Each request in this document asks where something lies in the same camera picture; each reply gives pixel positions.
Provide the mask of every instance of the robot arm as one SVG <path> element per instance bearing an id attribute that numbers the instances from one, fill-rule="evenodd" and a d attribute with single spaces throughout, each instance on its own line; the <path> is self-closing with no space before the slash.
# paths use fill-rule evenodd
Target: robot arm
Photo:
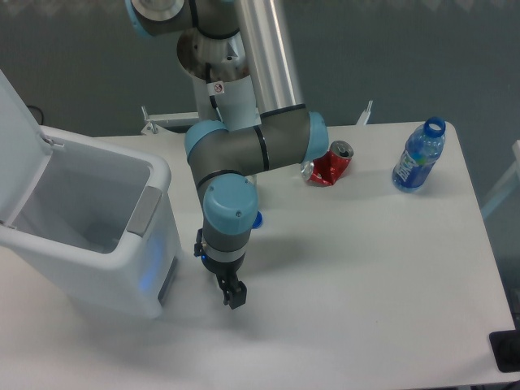
<path id="1" fill-rule="evenodd" d="M 256 188 L 245 176 L 321 157 L 327 152 L 327 127 L 321 115 L 310 113 L 303 102 L 281 0 L 236 0 L 234 4 L 191 0 L 180 7 L 181 3 L 132 0 L 132 10 L 151 34 L 197 27 L 197 32 L 186 36 L 186 42 L 180 38 L 182 50 L 178 52 L 192 58 L 187 61 L 180 56 L 183 66 L 190 66 L 192 76 L 208 83 L 215 81 L 216 76 L 211 77 L 210 73 L 212 68 L 230 77 L 231 82 L 250 75 L 262 121 L 260 125 L 228 131 L 225 118 L 202 120 L 189 129 L 185 138 L 186 155 L 204 214 L 195 254 L 216 274 L 224 304 L 235 309 L 245 303 L 247 290 L 236 272 L 244 261 L 258 211 Z M 140 8 L 150 9 L 152 4 L 155 11 L 162 5 L 165 15 L 154 14 L 153 20 L 152 14 Z M 174 8 L 178 14 L 164 19 Z M 247 61 L 232 61 L 235 57 L 226 54 L 229 48 L 234 53 L 245 52 Z M 239 64 L 242 71 L 233 72 Z M 217 108 L 215 97 L 211 101 Z"/>

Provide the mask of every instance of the blue joint cap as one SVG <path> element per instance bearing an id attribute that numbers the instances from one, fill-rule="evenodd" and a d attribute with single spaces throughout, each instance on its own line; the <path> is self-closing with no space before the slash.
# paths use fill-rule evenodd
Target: blue joint cap
<path id="1" fill-rule="evenodd" d="M 194 124 L 186 133 L 186 137 L 184 139 L 184 148 L 186 149 L 186 156 L 189 158 L 189 154 L 195 145 L 205 136 L 210 134 L 211 132 L 216 132 L 217 130 L 225 130 L 228 128 L 222 122 L 218 120 L 203 120 L 202 122 Z"/>
<path id="2" fill-rule="evenodd" d="M 244 176 L 227 173 L 215 178 L 202 201 L 206 220 L 228 236 L 247 232 L 258 214 L 258 195 Z"/>
<path id="3" fill-rule="evenodd" d="M 152 37 L 150 34 L 148 34 L 148 32 L 143 28 L 143 26 L 139 22 L 139 19 L 136 16 L 136 12 L 133 9 L 132 0 L 124 0 L 124 5 L 127 7 L 128 17 L 132 22 L 134 30 L 137 31 L 137 34 L 139 34 L 141 37 Z"/>
<path id="4" fill-rule="evenodd" d="M 310 112 L 309 146 L 303 161 L 312 161 L 322 157 L 328 150 L 328 130 L 323 117 L 317 112 Z"/>
<path id="5" fill-rule="evenodd" d="M 446 132 L 446 122 L 438 116 L 433 116 L 424 123 L 424 133 L 431 138 L 439 138 Z"/>
<path id="6" fill-rule="evenodd" d="M 262 213 L 259 211 L 257 213 L 257 218 L 254 219 L 253 229 L 259 229 L 262 227 L 262 225 L 263 225 L 263 216 L 262 216 Z"/>

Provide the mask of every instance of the crushed soda can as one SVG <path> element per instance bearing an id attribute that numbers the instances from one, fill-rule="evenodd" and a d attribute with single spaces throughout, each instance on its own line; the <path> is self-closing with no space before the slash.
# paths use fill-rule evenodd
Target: crushed soda can
<path id="1" fill-rule="evenodd" d="M 354 150 L 345 141 L 334 141 L 329 150 L 314 161 L 301 165 L 303 180 L 321 185 L 334 185 L 350 164 Z"/>

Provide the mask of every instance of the white table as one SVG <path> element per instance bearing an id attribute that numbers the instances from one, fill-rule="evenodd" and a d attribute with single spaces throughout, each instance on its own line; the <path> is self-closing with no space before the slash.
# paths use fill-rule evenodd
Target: white table
<path id="1" fill-rule="evenodd" d="M 424 188 L 390 173 L 417 123 L 340 127 L 355 155 L 334 187 L 299 167 L 258 176 L 264 225 L 229 310 L 191 256 L 202 224 L 183 136 L 108 139 L 163 156 L 186 254 L 164 316 L 126 317 L 71 301 L 0 249 L 0 388 L 396 389 L 486 384 L 501 374 L 488 334 L 513 329 L 460 145 Z"/>

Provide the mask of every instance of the blue light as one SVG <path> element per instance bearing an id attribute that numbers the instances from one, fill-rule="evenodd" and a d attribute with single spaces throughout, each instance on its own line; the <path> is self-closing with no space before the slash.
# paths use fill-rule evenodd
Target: blue light
<path id="1" fill-rule="evenodd" d="M 150 265 L 146 272 L 142 275 L 139 280 L 139 289 L 141 291 L 148 291 L 152 288 L 154 281 L 157 279 L 158 273 L 161 270 L 163 263 L 164 244 L 160 237 L 150 237 L 149 239 L 149 260 Z"/>

